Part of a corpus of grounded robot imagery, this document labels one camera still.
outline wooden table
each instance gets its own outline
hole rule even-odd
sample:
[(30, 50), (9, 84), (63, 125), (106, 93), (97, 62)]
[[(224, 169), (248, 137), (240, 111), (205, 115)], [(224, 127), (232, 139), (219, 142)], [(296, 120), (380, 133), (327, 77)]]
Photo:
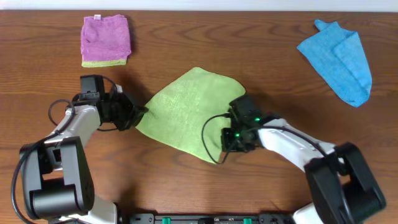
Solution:
[[(93, 14), (128, 16), (127, 66), (81, 67), (80, 30)], [(341, 101), (296, 49), (317, 33), (316, 18), (361, 36), (373, 87), (359, 108)], [(237, 79), (264, 111), (311, 136), (355, 143), (388, 200), (368, 223), (398, 222), (397, 34), (398, 15), (382, 13), (0, 11), (0, 222), (21, 222), (9, 193), (19, 149), (53, 130), (49, 104), (78, 93), (80, 75), (106, 75), (145, 103), (192, 67)], [(59, 121), (62, 106), (53, 113)], [(94, 133), (85, 152), (96, 193), (130, 211), (259, 213), (312, 201), (304, 173), (267, 150), (214, 166), (131, 129)], [(21, 182), (17, 189), (23, 209)]]

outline light green towel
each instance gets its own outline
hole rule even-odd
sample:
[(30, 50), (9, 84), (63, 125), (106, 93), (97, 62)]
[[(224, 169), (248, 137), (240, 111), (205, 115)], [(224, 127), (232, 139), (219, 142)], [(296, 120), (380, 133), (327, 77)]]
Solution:
[[(158, 92), (146, 107), (137, 129), (152, 139), (213, 162), (201, 141), (201, 129), (211, 116), (227, 113), (229, 102), (245, 94), (232, 78), (193, 68)], [(205, 142), (211, 156), (221, 154), (221, 129), (230, 127), (227, 118), (206, 125)]]

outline pink towel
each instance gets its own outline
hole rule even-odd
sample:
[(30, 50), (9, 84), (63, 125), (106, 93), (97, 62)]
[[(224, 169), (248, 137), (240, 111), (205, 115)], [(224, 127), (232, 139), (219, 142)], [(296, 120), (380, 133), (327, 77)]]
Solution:
[(83, 67), (125, 65), (131, 54), (127, 19), (122, 15), (84, 19), (81, 30)]

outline blue cloth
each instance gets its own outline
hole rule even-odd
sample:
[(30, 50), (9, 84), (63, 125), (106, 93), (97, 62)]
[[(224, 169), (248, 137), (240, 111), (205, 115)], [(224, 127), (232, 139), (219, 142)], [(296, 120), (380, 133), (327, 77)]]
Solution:
[(315, 25), (320, 32), (297, 49), (343, 101), (361, 106), (369, 99), (372, 76), (358, 32), (319, 19)]

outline green clip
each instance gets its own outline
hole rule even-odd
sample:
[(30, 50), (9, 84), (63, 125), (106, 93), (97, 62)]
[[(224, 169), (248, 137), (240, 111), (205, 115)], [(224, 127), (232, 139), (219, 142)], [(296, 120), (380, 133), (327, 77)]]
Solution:
[(162, 224), (171, 224), (171, 219), (170, 218), (163, 218), (162, 219)]
[(243, 219), (243, 224), (252, 224), (251, 223), (251, 218), (244, 218)]

